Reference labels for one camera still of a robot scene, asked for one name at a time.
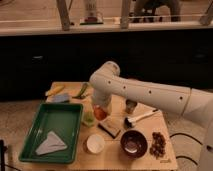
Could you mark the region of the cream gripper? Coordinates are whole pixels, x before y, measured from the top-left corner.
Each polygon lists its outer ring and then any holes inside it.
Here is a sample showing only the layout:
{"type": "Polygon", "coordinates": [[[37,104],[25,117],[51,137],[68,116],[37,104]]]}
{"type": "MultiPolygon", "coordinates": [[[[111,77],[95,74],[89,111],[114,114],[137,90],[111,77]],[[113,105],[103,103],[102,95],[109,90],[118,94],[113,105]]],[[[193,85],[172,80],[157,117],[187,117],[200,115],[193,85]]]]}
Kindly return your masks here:
{"type": "Polygon", "coordinates": [[[112,96],[110,94],[101,93],[99,91],[94,91],[92,94],[92,105],[99,106],[103,109],[108,115],[111,114],[111,99],[112,96]]]}

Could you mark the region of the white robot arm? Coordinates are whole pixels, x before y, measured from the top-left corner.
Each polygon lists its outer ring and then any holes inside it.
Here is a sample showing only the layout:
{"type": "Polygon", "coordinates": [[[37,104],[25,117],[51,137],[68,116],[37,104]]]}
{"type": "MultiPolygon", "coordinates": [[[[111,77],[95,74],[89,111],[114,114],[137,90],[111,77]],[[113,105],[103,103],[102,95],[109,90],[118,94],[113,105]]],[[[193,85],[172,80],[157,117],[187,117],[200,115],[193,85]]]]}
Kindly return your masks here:
{"type": "Polygon", "coordinates": [[[105,62],[89,79],[92,103],[107,108],[112,95],[183,116],[206,129],[197,171],[213,171],[213,93],[189,87],[120,77],[120,67],[105,62]]]}

